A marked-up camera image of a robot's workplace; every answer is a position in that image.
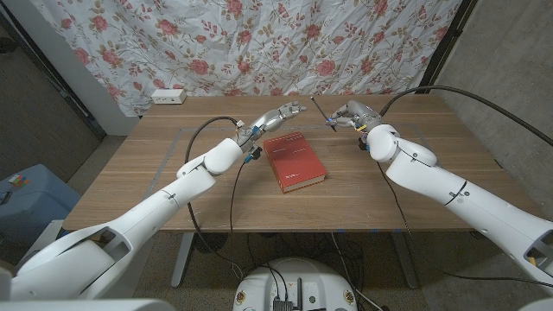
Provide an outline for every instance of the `red book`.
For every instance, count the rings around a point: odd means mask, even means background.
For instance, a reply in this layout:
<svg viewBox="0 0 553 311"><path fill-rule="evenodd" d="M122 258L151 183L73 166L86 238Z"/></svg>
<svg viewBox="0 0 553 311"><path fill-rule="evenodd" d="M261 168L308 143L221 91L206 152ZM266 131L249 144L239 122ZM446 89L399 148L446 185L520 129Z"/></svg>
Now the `red book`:
<svg viewBox="0 0 553 311"><path fill-rule="evenodd" d="M283 193L325 180L327 170L302 133L268 139L263 146Z"/></svg>

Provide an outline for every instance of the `table leg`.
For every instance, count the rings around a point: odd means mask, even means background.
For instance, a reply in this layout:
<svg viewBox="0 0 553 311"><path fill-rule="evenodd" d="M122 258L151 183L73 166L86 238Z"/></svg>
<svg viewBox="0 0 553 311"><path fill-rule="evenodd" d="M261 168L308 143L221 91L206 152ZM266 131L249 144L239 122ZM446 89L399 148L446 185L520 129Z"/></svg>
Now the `table leg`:
<svg viewBox="0 0 553 311"><path fill-rule="evenodd" d="M405 283L410 289L418 289L418 281L416 279L415 265L411 259L409 252L409 246L405 240L403 232L392 232L391 240L394 243L397 257L399 258L399 264L404 271Z"/></svg>
<svg viewBox="0 0 553 311"><path fill-rule="evenodd" d="M192 251L192 242L194 241L193 233L183 233L179 254L176 257L175 269L173 277L171 277L171 286L175 289L182 285L182 279L186 273L188 257Z"/></svg>

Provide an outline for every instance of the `white robot body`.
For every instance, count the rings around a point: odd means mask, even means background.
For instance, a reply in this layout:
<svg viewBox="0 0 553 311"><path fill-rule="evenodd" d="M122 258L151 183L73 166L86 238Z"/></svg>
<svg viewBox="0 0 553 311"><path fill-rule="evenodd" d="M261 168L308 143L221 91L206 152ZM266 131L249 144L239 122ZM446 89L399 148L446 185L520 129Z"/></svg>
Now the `white robot body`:
<svg viewBox="0 0 553 311"><path fill-rule="evenodd" d="M293 307L298 307L300 295L302 310L357 310L352 287L344 277L326 265L307 258L289 257L274 260L269 266L283 276L288 289L288 302ZM284 301L283 280L276 272L273 273L280 301ZM275 278L268 268L253 270L238 286L233 310L278 310L273 308L273 304L281 303L275 302ZM298 290L298 278L301 278L301 290Z"/></svg>

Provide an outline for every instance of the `floral curtain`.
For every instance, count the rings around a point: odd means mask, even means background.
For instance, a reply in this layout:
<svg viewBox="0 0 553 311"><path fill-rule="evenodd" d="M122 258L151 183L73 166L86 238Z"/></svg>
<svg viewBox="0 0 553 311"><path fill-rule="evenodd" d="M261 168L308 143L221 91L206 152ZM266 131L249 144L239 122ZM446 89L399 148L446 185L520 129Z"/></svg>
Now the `floral curtain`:
<svg viewBox="0 0 553 311"><path fill-rule="evenodd" d="M417 86L461 0L31 0L127 116L188 96Z"/></svg>

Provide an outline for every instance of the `blue container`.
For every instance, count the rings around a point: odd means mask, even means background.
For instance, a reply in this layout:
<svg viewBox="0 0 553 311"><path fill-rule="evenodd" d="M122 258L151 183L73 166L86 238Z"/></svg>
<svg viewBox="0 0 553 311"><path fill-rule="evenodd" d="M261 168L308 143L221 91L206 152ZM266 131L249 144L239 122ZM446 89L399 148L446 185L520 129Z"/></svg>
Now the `blue container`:
<svg viewBox="0 0 553 311"><path fill-rule="evenodd" d="M55 219L65 219L80 195L42 164L14 175L29 180L23 188L8 180L0 181L0 193L11 191L8 202L0 206L0 234L10 242L30 247Z"/></svg>

